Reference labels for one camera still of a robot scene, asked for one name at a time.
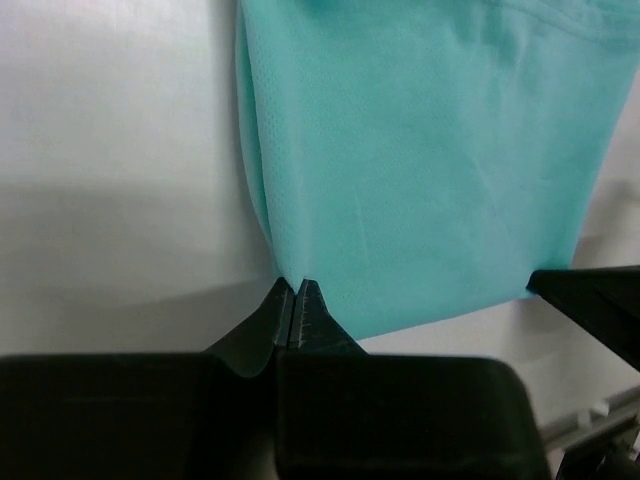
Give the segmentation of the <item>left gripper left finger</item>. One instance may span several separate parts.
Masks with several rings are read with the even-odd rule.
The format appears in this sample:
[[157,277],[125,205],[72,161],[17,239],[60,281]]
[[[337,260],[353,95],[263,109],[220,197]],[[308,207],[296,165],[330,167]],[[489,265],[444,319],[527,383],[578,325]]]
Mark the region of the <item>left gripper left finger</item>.
[[17,355],[1,361],[5,479],[229,479],[272,426],[284,280],[193,353]]

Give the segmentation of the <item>teal t shirt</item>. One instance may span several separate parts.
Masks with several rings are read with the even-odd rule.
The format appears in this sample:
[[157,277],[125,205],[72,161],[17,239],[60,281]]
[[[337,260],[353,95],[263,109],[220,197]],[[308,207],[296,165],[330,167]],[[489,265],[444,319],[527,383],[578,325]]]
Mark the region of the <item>teal t shirt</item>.
[[567,268],[639,63],[635,1],[242,1],[244,167],[276,268],[355,338]]

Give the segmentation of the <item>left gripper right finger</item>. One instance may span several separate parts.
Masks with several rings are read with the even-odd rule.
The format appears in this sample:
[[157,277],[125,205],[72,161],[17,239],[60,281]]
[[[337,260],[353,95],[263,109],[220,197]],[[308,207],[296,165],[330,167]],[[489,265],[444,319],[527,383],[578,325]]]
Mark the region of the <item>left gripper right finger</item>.
[[527,390],[491,358],[376,355],[296,296],[276,359],[275,463],[283,479],[546,479]]

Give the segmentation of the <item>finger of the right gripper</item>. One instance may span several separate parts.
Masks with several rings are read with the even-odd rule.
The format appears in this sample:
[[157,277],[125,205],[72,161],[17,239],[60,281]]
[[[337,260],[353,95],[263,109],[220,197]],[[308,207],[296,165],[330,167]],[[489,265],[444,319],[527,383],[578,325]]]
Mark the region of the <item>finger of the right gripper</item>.
[[639,368],[637,266],[537,270],[527,289],[569,317],[634,369]]

